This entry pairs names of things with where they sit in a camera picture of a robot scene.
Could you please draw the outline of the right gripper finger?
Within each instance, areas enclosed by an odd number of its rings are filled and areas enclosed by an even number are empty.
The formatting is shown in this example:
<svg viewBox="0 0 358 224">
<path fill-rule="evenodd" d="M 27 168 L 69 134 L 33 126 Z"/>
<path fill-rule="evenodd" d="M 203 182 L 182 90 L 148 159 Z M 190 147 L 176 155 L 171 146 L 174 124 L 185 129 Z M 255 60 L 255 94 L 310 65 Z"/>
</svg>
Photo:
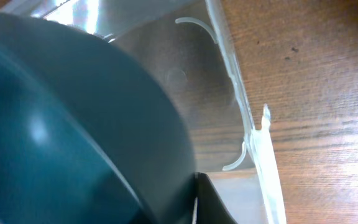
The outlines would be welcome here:
<svg viewBox="0 0 358 224">
<path fill-rule="evenodd" d="M 196 224 L 236 224 L 205 173 L 196 174 Z"/>
</svg>

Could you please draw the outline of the blue bowl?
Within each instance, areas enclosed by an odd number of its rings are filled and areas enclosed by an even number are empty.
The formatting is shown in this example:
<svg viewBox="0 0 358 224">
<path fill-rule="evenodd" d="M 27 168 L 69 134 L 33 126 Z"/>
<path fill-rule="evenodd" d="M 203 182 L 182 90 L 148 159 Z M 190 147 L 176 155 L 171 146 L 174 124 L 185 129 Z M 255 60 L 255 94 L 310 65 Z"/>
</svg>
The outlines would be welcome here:
<svg viewBox="0 0 358 224">
<path fill-rule="evenodd" d="M 194 202 L 185 124 L 144 68 L 0 13 L 0 223 L 191 223 Z"/>
</svg>

